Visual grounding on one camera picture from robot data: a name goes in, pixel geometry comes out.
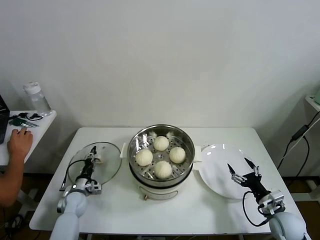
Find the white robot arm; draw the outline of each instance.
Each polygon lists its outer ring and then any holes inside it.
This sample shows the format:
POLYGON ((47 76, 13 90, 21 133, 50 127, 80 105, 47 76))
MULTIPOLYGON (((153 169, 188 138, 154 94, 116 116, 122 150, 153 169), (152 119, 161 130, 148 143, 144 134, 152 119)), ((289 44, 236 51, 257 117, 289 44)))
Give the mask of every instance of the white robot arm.
MULTIPOLYGON (((258 211, 266 220, 260 224, 254 224, 249 219, 251 224, 260 227, 269 222, 272 236, 277 240, 311 240, 307 233, 307 226, 303 219, 297 217, 290 212, 285 211, 285 204, 283 202, 284 195, 277 190, 270 192, 261 184, 262 175, 259 172, 259 166, 244 158, 247 164, 253 169, 253 172, 246 175, 238 175, 233 168, 228 164, 231 173, 231 179, 242 187, 250 188, 255 200, 258 204, 258 211)), ((242 207, 245 211, 244 196, 242 199, 242 207)))
POLYGON ((74 185, 64 189, 66 177, 64 178, 60 189, 64 193, 57 206, 58 213, 63 214, 56 220, 50 240, 79 239, 79 218, 87 209, 87 196, 100 194, 102 191, 101 184, 91 179, 96 161, 98 160, 96 155, 97 151, 94 146, 83 160, 84 167, 81 174, 76 178, 74 185))

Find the human arm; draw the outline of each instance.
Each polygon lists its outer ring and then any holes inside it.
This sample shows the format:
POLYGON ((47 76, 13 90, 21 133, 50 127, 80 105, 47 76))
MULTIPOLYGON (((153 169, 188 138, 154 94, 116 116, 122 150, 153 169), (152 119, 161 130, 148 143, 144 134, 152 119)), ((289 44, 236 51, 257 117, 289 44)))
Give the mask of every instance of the human arm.
POLYGON ((17 129, 12 130, 8 142, 9 163, 5 173, 0 176, 0 205, 3 207, 11 206, 16 201, 22 184, 24 161, 31 148, 32 141, 31 131, 25 128, 20 132, 17 129))

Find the pot lid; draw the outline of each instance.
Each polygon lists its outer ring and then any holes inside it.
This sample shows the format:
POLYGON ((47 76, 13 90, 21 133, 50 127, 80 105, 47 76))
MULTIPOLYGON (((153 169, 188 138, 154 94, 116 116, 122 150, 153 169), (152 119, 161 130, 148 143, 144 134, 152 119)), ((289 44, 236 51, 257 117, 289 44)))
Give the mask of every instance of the pot lid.
MULTIPOLYGON (((72 157, 69 165, 75 161, 86 159, 93 147, 96 147, 97 160, 95 161, 91 178, 100 184, 105 184, 117 174, 122 163, 122 159, 120 158, 121 151, 116 145, 103 141, 89 144, 72 157)), ((67 175, 73 184, 76 182, 76 178, 80 175, 84 166, 84 161, 79 161, 69 167, 67 175)))

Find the wire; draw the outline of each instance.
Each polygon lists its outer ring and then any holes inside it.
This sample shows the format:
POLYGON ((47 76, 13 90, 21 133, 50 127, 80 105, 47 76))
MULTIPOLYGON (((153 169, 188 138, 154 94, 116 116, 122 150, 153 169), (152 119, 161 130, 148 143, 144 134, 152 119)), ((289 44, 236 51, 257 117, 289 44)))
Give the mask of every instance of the wire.
POLYGON ((291 150, 294 149, 295 146, 297 146, 297 144, 301 141, 301 139, 303 139, 303 137, 306 135, 306 133, 309 132, 310 129, 311 129, 314 125, 316 125, 316 123, 319 122, 319 121, 320 121, 320 118, 319 118, 317 121, 315 121, 315 122, 309 127, 309 129, 308 129, 307 131, 305 131, 305 133, 296 141, 296 143, 289 149, 289 151, 287 151, 287 153, 281 158, 281 161, 282 161, 286 156, 288 156, 288 154, 291 152, 291 150))
POLYGON ((78 163, 78 162, 85 162, 85 160, 77 160, 77 161, 74 161, 74 162, 72 162, 72 163, 69 164, 69 166, 66 168, 66 171, 65 171, 65 175, 64 175, 64 179, 63 179, 62 184, 65 184, 66 181, 67 181, 67 175, 68 175, 68 172, 69 172, 69 168, 70 168, 73 164, 78 163))
POLYGON ((40 236, 40 234, 41 234, 41 231, 39 231, 38 235, 37 235, 33 240, 38 239, 38 237, 40 236))
POLYGON ((285 159, 285 156, 287 155, 288 148, 289 148, 289 146, 290 146, 291 143, 292 143, 292 140, 290 140, 289 143, 288 143, 288 145, 286 146, 285 151, 284 151, 284 154, 283 154, 283 157, 281 158, 280 164, 279 164, 279 166, 278 166, 276 169, 279 169, 279 168, 280 168, 282 162, 283 162, 284 159, 285 159))
POLYGON ((251 223, 253 226, 255 226, 255 227, 261 227, 261 226, 265 225, 269 220, 266 219, 266 220, 262 221, 262 222, 259 223, 259 224, 254 224, 254 223, 249 219, 249 217, 248 217, 248 215, 247 215, 247 212, 246 212, 246 208, 245 208, 245 198, 246 198, 246 195, 247 195, 247 194, 253 194, 253 192, 252 192, 252 191, 246 191, 246 192, 243 194, 243 198, 242 198, 242 209, 243 209, 244 215, 245 215, 246 219, 249 221, 249 223, 251 223))
POLYGON ((318 114, 320 113, 320 111, 318 111, 314 117, 312 118, 312 120, 309 122, 309 124, 307 125, 308 127, 310 126, 310 124, 315 120, 315 118, 318 116, 318 114))
MULTIPOLYGON (((299 176, 299 174, 301 173, 302 169, 303 169, 304 166, 306 165, 307 160, 308 160, 308 157, 309 157, 309 153, 310 153, 310 145, 309 145, 308 139, 306 138, 306 136, 303 136, 303 139, 304 139, 305 142, 306 142, 306 145, 307 145, 307 147, 308 147, 308 151, 307 151, 307 153, 306 153, 305 160, 304 160, 304 162, 303 162, 303 164, 302 164, 299 172, 295 175, 295 178, 299 176)), ((289 187, 294 181, 295 181, 295 180, 292 180, 292 181, 287 185, 287 187, 289 187)))
POLYGON ((302 164, 302 167, 300 168, 300 170, 299 170, 299 172, 297 173, 296 177, 299 176, 299 174, 301 173, 302 169, 303 169, 304 166, 306 165, 307 160, 308 160, 308 157, 309 157, 309 153, 310 153, 310 145, 309 145, 309 142, 308 142, 306 136, 303 136, 303 139, 305 140, 306 145, 307 145, 307 147, 308 147, 308 152, 306 153, 306 157, 305 157, 304 163, 302 164))

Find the water bottle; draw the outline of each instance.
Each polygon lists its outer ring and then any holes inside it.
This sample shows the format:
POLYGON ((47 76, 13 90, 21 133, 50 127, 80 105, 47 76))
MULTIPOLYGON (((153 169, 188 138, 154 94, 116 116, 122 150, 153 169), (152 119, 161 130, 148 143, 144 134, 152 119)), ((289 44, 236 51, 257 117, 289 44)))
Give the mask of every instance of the water bottle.
POLYGON ((51 115, 52 109, 47 102, 44 93, 41 91, 41 87, 37 82, 29 82, 23 86, 25 93, 29 96, 32 105, 37 113, 42 117, 51 115))

